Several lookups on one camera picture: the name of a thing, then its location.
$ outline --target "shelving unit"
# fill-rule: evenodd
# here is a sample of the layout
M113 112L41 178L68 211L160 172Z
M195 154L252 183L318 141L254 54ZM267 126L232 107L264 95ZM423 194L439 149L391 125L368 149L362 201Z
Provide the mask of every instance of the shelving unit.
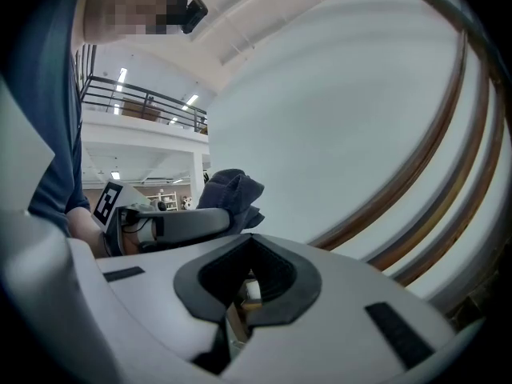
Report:
M170 194L158 194L147 196L147 198L151 201L158 200L162 201L166 204L167 210L178 210L178 201L176 199L176 192L171 192Z

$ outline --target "folded fabric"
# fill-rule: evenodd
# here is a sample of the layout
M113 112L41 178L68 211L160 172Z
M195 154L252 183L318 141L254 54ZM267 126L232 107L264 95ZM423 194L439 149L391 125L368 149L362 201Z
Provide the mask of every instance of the folded fabric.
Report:
M243 170L220 170L206 184L199 199L198 209L222 208L231 213L231 227L219 235L239 234L252 229L265 218L259 208L251 205L265 189Z

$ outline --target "black velcro strip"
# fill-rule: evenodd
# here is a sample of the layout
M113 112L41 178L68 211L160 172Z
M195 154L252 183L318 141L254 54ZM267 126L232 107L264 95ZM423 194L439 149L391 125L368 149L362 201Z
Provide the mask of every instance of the black velcro strip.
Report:
M389 304L375 303L365 310L407 369L434 353Z
M124 278L131 278L132 276L137 276L140 273L144 273L140 267L129 267L128 269L116 270L113 272L106 272L103 274L105 276L105 280L110 282L115 282L116 280L123 280Z

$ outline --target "white pillar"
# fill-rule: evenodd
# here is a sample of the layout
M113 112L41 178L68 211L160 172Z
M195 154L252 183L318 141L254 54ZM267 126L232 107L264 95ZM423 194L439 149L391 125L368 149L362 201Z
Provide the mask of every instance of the white pillar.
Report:
M204 177L202 176L202 154L193 152L190 164L190 192L192 193L192 209L195 209L199 203L202 190L205 187Z

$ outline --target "blue shirt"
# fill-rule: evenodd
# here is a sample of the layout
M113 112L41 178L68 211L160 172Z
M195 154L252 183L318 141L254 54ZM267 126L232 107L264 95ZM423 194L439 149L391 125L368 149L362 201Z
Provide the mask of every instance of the blue shirt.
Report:
M70 54L77 0L43 0L24 26L4 72L23 113L55 153L29 212L69 235L66 213L90 208L82 192L81 106Z

